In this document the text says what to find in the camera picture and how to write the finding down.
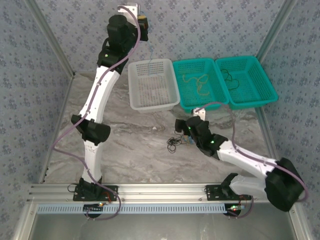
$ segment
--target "yellow string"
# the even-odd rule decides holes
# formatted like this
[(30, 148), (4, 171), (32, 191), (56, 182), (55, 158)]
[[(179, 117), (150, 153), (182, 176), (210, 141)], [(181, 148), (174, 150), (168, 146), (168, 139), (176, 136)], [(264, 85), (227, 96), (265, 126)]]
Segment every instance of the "yellow string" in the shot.
[(209, 75), (208, 74), (203, 74), (201, 77), (190, 77), (188, 80), (185, 79), (185, 75), (182, 75), (182, 80), (185, 83), (189, 83), (192, 79), (195, 79), (195, 84), (196, 84), (196, 93), (200, 96), (208, 96), (210, 92), (208, 91), (207, 93), (201, 93), (200, 90), (202, 89), (202, 86), (206, 84), (209, 80)]

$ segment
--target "green basket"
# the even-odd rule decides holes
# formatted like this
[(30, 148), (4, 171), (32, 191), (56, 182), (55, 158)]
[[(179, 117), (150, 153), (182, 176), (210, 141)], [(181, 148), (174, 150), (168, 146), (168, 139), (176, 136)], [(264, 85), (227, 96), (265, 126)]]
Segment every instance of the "green basket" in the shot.
[[(210, 102), (228, 104), (230, 96), (227, 87), (217, 65), (211, 58), (174, 61), (173, 69), (180, 93), (180, 105), (186, 113)], [(203, 75), (207, 75), (208, 79), (199, 91), (196, 80), (188, 80), (200, 78)], [(213, 104), (205, 109), (215, 110), (220, 106), (220, 104)]]
[(254, 56), (235, 56), (215, 61), (223, 79), (228, 73), (232, 81), (224, 80), (231, 109), (257, 108), (278, 100), (278, 95), (268, 76)]

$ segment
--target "gray marble surface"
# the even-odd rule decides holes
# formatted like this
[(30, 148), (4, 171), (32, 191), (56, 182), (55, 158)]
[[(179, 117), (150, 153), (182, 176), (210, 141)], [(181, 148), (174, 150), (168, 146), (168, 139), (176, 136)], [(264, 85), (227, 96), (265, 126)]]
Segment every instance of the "gray marble surface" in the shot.
[[(59, 135), (72, 126), (72, 114), (78, 114), (92, 87), (94, 73), (76, 74), (63, 114)], [(267, 147), (254, 109), (234, 111), (236, 142), (239, 146), (267, 156)], [(179, 106), (170, 111), (141, 114), (131, 109), (128, 76), (122, 75), (112, 89), (103, 123), (111, 127), (105, 142), (101, 171), (105, 183), (201, 183), (221, 182), (229, 173), (246, 173), (226, 162), (207, 157), (195, 144), (177, 146), (171, 154), (167, 140), (176, 137), (176, 118), (188, 119)], [(232, 135), (231, 119), (225, 109), (207, 112), (212, 133), (228, 138)], [(57, 145), (59, 149), (84, 156), (84, 144), (74, 130)], [(78, 182), (83, 166), (61, 153), (51, 154), (45, 183)]]

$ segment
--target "basket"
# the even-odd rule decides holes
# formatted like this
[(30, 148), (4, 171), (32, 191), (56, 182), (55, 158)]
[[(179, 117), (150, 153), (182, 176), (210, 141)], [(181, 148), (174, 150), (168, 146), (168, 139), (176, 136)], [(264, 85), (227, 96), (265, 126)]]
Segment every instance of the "basket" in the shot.
[(141, 114), (171, 110), (180, 102), (170, 59), (132, 62), (128, 66), (130, 106)]
[(230, 94), (231, 109), (257, 108), (278, 100), (274, 87), (256, 57), (226, 57), (217, 59), (215, 63), (223, 79), (226, 79), (227, 72), (232, 76), (232, 81), (223, 81)]
[[(229, 102), (229, 94), (219, 68), (211, 58), (196, 58), (173, 62), (173, 69), (180, 93), (180, 105), (190, 113), (192, 109), (210, 102)], [(207, 75), (207, 81), (198, 90), (197, 79)], [(220, 104), (206, 107), (206, 110), (218, 109)]]

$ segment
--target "blue patterned wall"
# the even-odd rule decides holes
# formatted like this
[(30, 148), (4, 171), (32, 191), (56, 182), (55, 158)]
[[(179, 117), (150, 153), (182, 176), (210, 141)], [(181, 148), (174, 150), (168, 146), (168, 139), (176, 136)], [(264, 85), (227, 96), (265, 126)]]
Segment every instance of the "blue patterned wall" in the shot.
[[(94, 71), (118, 0), (37, 0), (75, 71)], [(255, 55), (283, 0), (137, 0), (153, 58)], [(131, 61), (150, 59), (142, 42)]]
[(23, 1), (0, 1), (0, 240), (36, 183), (69, 78)]
[(305, 210), (320, 239), (320, 2), (299, 0), (263, 67), (279, 94), (264, 108), (276, 148), (311, 191)]

